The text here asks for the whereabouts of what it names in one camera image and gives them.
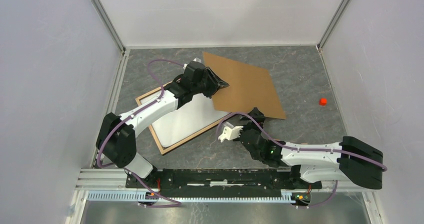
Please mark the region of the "brown cardboard backing board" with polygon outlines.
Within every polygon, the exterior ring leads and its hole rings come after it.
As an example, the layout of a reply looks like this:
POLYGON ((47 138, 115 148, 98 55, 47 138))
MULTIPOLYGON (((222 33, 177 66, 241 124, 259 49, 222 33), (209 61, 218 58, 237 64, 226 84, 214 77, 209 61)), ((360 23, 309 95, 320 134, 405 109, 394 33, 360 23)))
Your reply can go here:
POLYGON ((215 110, 249 113, 256 107, 267 118, 287 118, 267 69, 205 51, 203 60, 207 67, 229 84, 212 96, 215 110))

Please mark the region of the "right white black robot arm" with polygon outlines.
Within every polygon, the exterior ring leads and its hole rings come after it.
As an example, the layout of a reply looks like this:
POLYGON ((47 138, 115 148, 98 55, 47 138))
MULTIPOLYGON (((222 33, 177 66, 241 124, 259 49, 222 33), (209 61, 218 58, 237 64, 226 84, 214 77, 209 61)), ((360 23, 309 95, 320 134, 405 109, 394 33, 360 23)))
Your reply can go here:
POLYGON ((224 127, 220 139, 240 142, 253 160, 271 168, 289 167, 288 180, 295 188, 321 181, 350 181, 362 188, 382 189, 387 167, 377 148, 353 136, 318 145, 276 140, 264 132, 265 119, 254 108, 241 115, 244 125, 224 127))

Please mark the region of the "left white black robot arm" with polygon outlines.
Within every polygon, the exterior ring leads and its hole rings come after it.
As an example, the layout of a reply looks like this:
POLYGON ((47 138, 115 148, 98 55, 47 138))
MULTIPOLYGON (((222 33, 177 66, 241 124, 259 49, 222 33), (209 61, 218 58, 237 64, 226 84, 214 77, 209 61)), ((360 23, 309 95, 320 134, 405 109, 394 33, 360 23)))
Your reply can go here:
POLYGON ((110 165, 125 169, 138 177, 145 188, 157 182, 155 166, 137 151, 138 135, 155 121, 192 101, 196 95, 212 98, 219 90, 229 87, 210 67, 198 61, 183 66, 183 73, 171 82, 160 85, 152 100, 122 114, 105 115, 96 140, 96 164, 105 168, 105 156, 110 165))

